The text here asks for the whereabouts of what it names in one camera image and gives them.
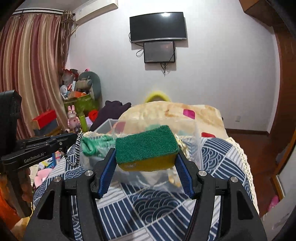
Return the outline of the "green knitted cloth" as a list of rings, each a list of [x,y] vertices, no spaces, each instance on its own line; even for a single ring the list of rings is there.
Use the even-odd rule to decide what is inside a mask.
[[[82,153],[85,156],[97,156],[104,158],[109,149],[115,147],[115,138],[108,135],[96,137],[83,137],[80,142]]]

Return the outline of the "green yellow sponge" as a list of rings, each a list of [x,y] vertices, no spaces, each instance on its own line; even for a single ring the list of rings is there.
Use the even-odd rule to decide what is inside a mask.
[[[179,146],[168,125],[117,138],[116,162],[124,171],[152,172],[170,169]]]

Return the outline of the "red box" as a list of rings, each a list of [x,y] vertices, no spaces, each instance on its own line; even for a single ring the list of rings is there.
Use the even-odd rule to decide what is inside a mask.
[[[48,110],[31,120],[33,130],[40,130],[57,118],[55,110]]]

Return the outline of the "clear plastic storage box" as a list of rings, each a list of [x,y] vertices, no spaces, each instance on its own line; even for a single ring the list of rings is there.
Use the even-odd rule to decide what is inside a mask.
[[[107,120],[80,143],[80,164],[94,168],[116,150],[114,180],[133,186],[183,192],[175,167],[178,152],[203,169],[201,137],[193,120]]]

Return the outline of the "navy white patterned tablecloth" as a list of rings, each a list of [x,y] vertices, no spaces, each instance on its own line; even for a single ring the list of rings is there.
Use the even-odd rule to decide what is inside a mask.
[[[202,138],[201,153],[203,169],[200,170],[214,178],[236,177],[254,204],[251,181],[246,174],[249,166],[237,161],[244,154],[236,144],[220,138]],[[35,209],[55,177],[78,178],[85,171],[82,166],[73,167],[71,162],[61,160],[36,190]],[[185,240],[196,201],[185,194],[183,187],[183,192],[154,189],[124,184],[113,177],[108,191],[96,200],[107,240]],[[75,197],[71,197],[71,206],[74,240],[83,240]],[[216,196],[207,240],[216,240],[220,207],[221,197]]]

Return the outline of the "pink bunny toy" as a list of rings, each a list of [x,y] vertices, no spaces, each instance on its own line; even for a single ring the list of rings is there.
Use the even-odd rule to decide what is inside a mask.
[[[81,123],[77,113],[75,111],[75,106],[68,106],[68,127],[71,132],[79,133],[81,130]]]

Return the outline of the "red gold striped curtain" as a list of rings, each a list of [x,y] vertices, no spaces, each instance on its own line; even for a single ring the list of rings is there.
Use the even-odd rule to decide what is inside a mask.
[[[67,127],[60,94],[68,58],[73,13],[30,13],[11,16],[1,30],[1,91],[22,97],[16,137],[34,135],[31,120],[55,110],[58,124]]]

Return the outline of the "green bottle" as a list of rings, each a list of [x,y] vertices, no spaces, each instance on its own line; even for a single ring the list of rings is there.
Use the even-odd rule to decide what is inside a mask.
[[[79,115],[80,125],[82,132],[88,132],[89,128],[87,125],[86,117],[84,114]]]

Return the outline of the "beige patchwork blanket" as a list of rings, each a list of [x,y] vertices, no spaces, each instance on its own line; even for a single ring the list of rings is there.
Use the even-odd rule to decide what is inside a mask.
[[[184,121],[196,124],[200,133],[213,134],[217,138],[227,139],[228,135],[218,109],[209,105],[187,105],[168,101],[153,101],[129,108],[119,121]]]

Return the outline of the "green storage box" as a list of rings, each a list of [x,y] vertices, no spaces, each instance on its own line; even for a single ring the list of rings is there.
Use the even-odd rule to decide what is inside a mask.
[[[65,107],[66,112],[68,112],[68,106],[75,106],[75,111],[78,116],[85,115],[88,116],[88,114],[92,110],[98,110],[100,106],[99,100],[94,100],[91,98],[90,94],[84,95],[82,97],[78,98],[72,98],[72,99],[64,99],[63,104]]]

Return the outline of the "red plush item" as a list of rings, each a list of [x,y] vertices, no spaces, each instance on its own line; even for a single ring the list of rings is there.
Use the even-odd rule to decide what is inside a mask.
[[[92,122],[95,122],[97,116],[98,116],[98,110],[94,109],[88,113],[88,117]]]

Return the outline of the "dark purple garment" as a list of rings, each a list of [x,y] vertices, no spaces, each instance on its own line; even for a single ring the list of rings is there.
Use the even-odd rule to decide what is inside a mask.
[[[105,106],[98,112],[98,115],[90,127],[90,131],[95,131],[99,126],[101,126],[106,120],[113,119],[117,120],[120,118],[120,116],[127,111],[129,108],[131,108],[132,104],[130,102],[127,102],[126,104],[123,104],[120,101],[109,101],[107,100],[105,102]]]

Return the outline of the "wooden door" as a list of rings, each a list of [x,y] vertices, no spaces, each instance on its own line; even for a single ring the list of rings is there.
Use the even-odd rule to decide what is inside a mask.
[[[295,131],[295,38],[285,25],[274,31],[280,57],[280,90],[270,137],[283,150]]]

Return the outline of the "white air conditioner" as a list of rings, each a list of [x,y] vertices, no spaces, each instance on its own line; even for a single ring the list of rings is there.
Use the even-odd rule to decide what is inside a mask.
[[[97,0],[88,1],[74,10],[76,24],[82,25],[98,16],[118,9],[118,1]]]

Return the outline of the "wooden overhead cabinet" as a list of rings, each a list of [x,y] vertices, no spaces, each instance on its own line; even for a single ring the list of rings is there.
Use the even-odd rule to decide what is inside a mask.
[[[268,26],[282,23],[282,19],[266,0],[239,0],[243,11]]]

